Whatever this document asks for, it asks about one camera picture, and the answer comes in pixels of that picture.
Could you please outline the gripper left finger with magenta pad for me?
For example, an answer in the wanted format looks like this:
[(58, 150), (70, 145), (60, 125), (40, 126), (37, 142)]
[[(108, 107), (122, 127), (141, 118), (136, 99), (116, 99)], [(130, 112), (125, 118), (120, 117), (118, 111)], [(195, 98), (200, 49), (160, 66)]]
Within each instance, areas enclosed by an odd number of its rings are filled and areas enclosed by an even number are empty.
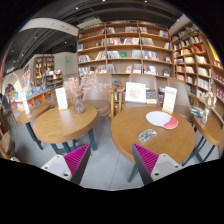
[(42, 169), (56, 176), (79, 185), (91, 154), (90, 145), (86, 144), (67, 155), (55, 155)]

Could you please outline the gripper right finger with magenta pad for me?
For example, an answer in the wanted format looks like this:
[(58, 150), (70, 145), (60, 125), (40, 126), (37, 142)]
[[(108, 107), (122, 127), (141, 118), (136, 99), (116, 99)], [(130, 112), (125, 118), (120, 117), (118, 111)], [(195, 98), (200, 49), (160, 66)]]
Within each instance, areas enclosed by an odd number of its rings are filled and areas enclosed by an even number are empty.
[(132, 155), (144, 185), (182, 169), (169, 155), (158, 155), (138, 144), (132, 145)]

